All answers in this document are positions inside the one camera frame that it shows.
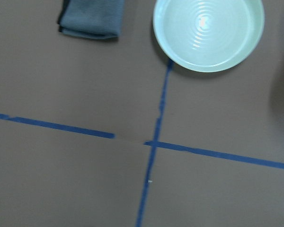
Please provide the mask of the light green plate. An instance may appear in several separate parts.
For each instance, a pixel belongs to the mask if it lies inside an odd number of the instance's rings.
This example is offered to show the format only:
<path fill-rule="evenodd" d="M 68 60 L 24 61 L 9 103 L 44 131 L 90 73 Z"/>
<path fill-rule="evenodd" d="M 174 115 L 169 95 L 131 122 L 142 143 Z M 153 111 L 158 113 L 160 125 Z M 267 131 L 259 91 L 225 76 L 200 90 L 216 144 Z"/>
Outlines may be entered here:
<path fill-rule="evenodd" d="M 260 0 L 158 0 L 153 31 L 162 51 L 188 70 L 213 73 L 244 61 L 258 45 Z"/>

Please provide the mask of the folded grey cloth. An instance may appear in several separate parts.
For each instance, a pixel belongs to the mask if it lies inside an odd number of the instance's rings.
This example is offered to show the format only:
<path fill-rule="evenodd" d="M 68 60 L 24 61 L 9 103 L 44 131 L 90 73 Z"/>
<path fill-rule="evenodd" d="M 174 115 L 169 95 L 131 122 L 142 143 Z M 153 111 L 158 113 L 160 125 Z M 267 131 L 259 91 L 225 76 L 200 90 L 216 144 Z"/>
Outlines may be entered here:
<path fill-rule="evenodd" d="M 123 0 L 64 0 L 59 32 L 89 39 L 117 38 L 121 33 Z"/>

